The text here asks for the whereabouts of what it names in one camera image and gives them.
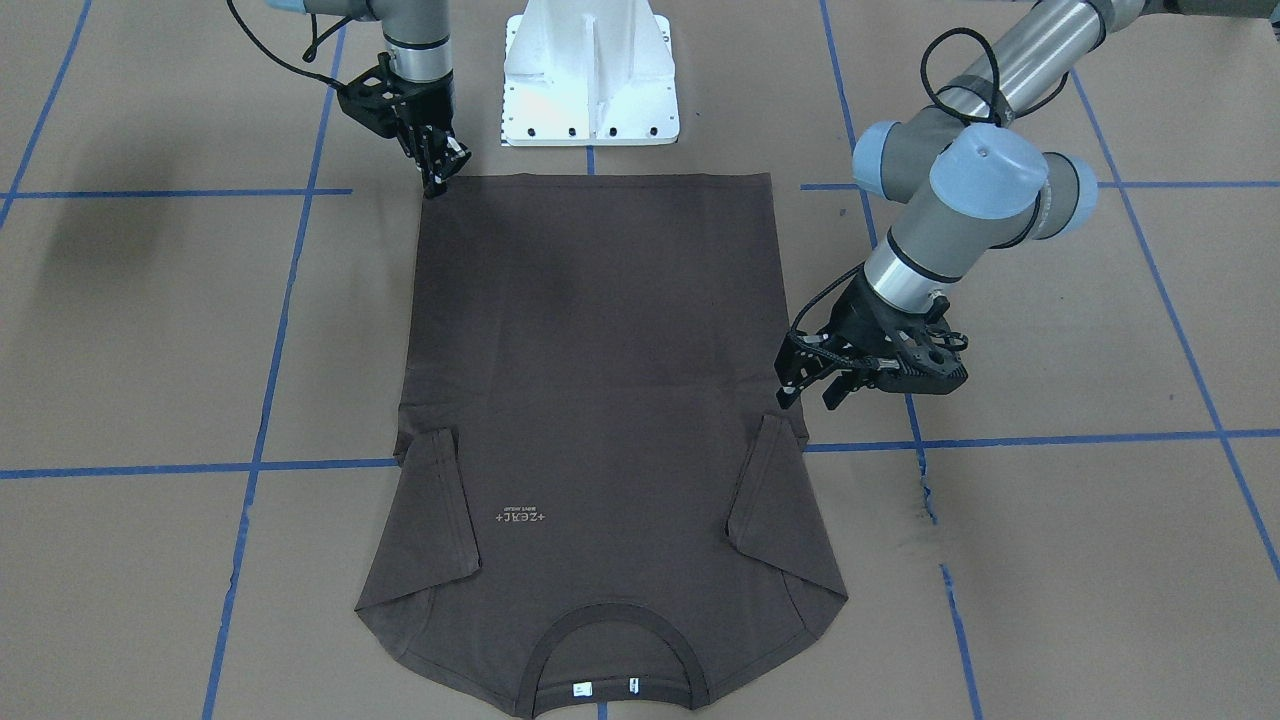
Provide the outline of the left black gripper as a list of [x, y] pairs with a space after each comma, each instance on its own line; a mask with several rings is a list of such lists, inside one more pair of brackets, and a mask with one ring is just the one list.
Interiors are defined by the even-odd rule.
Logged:
[[829, 374], [822, 392], [827, 410], [861, 388], [948, 395], [968, 380], [960, 352], [968, 350], [969, 338], [947, 323], [945, 293], [932, 291], [923, 313], [906, 313], [881, 299], [863, 270], [849, 270], [809, 300], [800, 316], [838, 287], [844, 291], [818, 332], [790, 329], [783, 336], [774, 359], [781, 409], [791, 409], [805, 388]]

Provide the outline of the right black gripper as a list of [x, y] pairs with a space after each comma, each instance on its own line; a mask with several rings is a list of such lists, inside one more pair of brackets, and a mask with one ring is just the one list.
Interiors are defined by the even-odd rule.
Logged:
[[410, 79], [393, 68], [389, 53], [380, 53], [375, 67], [339, 85], [335, 95], [347, 117], [396, 138], [404, 155], [419, 161], [425, 199], [445, 193], [448, 179], [472, 156], [453, 131], [452, 70], [425, 82]]

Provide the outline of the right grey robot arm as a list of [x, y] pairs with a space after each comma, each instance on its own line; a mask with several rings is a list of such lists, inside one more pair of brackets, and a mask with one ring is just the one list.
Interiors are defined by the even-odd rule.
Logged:
[[445, 1], [270, 1], [268, 6], [335, 24], [314, 29], [303, 60], [312, 61], [320, 45], [352, 23], [378, 24], [384, 49], [374, 67], [349, 82], [305, 70], [282, 60], [237, 23], [250, 41], [279, 67], [332, 88], [340, 110], [383, 138], [396, 140], [417, 167], [425, 199], [448, 190], [449, 179], [470, 160], [468, 147], [454, 135], [454, 63], [451, 14]]

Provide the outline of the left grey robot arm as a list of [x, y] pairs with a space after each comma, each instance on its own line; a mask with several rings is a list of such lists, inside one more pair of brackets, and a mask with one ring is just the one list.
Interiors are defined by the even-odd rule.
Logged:
[[1065, 86], [1069, 70], [1143, 15], [1271, 18], [1275, 1], [1038, 1], [1001, 38], [966, 36], [980, 58], [941, 86], [928, 60], [928, 105], [906, 122], [870, 126], [855, 142], [852, 177], [902, 204], [869, 258], [828, 287], [829, 320], [794, 323], [774, 360], [781, 407], [826, 383], [828, 409], [861, 388], [947, 395], [968, 378], [968, 337], [947, 322], [961, 278], [991, 249], [1073, 231], [1093, 213], [1098, 181], [1087, 163], [1044, 152], [1015, 133]]

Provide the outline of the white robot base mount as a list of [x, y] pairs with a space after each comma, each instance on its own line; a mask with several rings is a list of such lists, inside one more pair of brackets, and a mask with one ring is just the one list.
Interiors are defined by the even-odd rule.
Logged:
[[649, 1], [530, 1], [504, 40], [503, 145], [678, 141], [671, 23]]

